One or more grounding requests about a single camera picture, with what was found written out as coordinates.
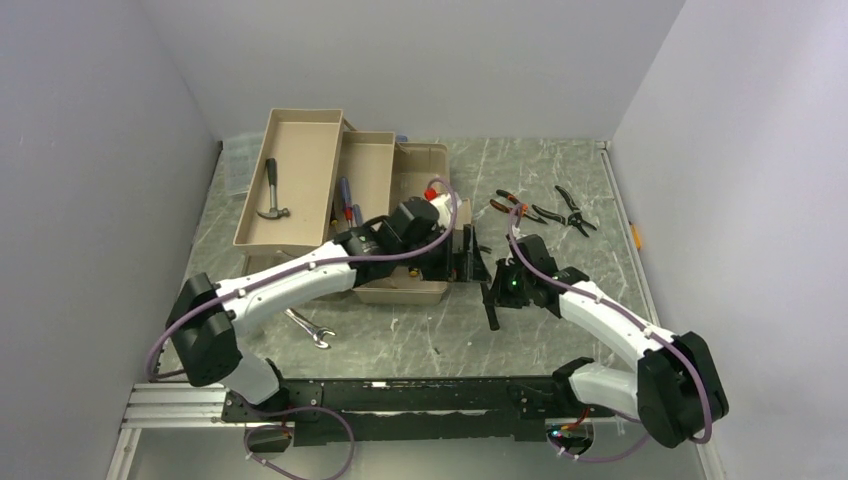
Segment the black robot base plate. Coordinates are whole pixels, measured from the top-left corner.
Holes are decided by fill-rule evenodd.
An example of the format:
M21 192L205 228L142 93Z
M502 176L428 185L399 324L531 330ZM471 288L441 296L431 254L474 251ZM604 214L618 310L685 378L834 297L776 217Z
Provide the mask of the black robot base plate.
M511 438L542 442L548 426L611 411L580 404L550 376L412 379L289 379L283 400L248 408L229 393L226 424L284 420L297 446L347 438L337 412L358 441Z

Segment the claw hammer yellow black handle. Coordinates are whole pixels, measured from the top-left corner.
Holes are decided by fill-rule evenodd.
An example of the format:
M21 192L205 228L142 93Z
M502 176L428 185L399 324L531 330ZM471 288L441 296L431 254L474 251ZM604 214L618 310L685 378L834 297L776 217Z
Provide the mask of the claw hammer yellow black handle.
M280 207L278 203L278 167L275 158L266 159L265 173L269 188L269 207L266 211L258 210L257 215L266 220L288 218L291 215L290 210Z

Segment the red handled screwdriver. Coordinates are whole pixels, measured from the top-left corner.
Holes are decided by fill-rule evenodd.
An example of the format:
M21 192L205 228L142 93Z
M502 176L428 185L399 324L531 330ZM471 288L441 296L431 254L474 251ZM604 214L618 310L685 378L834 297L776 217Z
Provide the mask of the red handled screwdriver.
M347 221L348 227L352 228L354 226L353 202L350 184L345 176L339 178L339 188L343 202L343 213Z

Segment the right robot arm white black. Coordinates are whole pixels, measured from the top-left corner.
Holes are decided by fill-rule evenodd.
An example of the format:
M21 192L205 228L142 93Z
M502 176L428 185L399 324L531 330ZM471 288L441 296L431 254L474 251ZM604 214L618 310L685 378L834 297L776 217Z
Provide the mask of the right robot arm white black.
M574 415L602 407L639 421L667 448L709 440L729 402L700 335L658 327L611 299L582 271L559 268L537 235L512 238L509 249L497 262L496 305L544 309L590 333L627 366L618 370L580 357L558 368L550 391L557 411Z

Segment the blue handle red collar screwdriver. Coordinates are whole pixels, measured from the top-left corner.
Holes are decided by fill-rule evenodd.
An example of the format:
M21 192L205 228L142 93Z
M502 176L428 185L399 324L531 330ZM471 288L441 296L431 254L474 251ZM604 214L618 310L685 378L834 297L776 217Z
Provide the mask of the blue handle red collar screwdriver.
M357 227L360 227L364 223L364 221L363 221L363 216L362 216L360 206L358 204L354 204L352 206L352 215L353 215L354 225L357 226Z

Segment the translucent brown tool box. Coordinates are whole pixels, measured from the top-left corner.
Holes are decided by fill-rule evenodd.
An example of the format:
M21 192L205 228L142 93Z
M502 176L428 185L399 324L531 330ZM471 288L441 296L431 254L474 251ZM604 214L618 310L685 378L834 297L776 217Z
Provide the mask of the translucent brown tool box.
M278 167L278 203L291 215L266 220L265 161ZM409 143L391 131L358 130L334 109L274 108L268 118L246 200L233 239L251 257L298 257L347 227L339 188L345 176L352 201L367 219L390 213L421 196L435 177L449 179L448 149Z

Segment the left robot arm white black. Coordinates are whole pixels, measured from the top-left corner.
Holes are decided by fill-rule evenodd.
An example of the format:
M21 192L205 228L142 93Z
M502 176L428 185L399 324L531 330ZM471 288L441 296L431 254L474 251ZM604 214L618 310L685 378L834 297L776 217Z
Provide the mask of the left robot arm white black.
M264 420L287 406L283 377L241 336L265 318L319 297L417 271L426 281L486 282L490 275L472 225L459 226L459 202L449 194L412 197L389 215L344 230L310 253L239 278L187 280L167 321L190 385L221 384Z

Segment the orange handled pliers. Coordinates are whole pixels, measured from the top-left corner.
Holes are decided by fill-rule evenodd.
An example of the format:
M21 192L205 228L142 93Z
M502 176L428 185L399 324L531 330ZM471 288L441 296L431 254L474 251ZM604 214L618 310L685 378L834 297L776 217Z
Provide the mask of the orange handled pliers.
M522 203L522 202L521 202L521 201L520 201L520 200L519 200L519 199L518 199L515 195L513 195L512 193L510 193L510 192L508 192L508 191L506 191L506 190L503 190L503 189L497 189L497 190L495 191L495 194L496 194L498 197L501 197L503 200L505 200L505 201L506 201L506 203L502 203L502 202L501 202L501 201L499 201L499 200L490 199L490 200L489 200L489 205L490 205L492 208L494 208L494 209L496 209L496 210L498 210L498 211L500 211L500 212L503 212L503 213L505 213L505 214L508 214L508 213L512 210L512 208L513 208L514 206L520 206L520 207L521 207L520 216L521 216L522 218L527 219L527 220L530 220L530 221L532 221L532 222L536 222L536 223L542 224L542 225L546 225L546 224L547 224L547 222L546 222L545 220L543 220L543 219L542 219L539 215L537 215L537 214L535 214L535 213L533 213L533 212L530 212L530 211L528 210L528 206L527 206L526 204Z

